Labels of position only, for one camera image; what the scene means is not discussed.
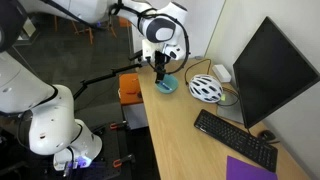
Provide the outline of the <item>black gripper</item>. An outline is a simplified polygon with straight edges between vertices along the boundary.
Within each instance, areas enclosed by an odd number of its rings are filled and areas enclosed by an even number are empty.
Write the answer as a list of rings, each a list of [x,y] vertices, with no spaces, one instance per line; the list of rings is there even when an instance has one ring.
[[[171,57],[163,54],[159,51],[155,52],[155,69],[156,69],[156,79],[155,83],[159,83],[159,81],[163,81],[166,70],[165,70],[165,65],[170,62]]]

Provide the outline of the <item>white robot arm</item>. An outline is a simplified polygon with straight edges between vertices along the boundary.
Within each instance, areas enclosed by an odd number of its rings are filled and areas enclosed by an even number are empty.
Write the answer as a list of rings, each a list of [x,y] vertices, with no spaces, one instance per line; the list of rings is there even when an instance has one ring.
[[[178,45],[179,38],[187,36],[183,24],[188,11],[176,2],[156,9],[139,0],[0,0],[0,112],[32,113],[29,148],[38,155],[51,155],[55,170],[87,168],[100,153],[102,140],[74,117],[70,89],[43,82],[7,53],[32,12],[94,29],[112,15],[123,17],[151,44],[143,51],[143,59],[150,62],[156,53],[176,60],[188,58],[189,47]]]

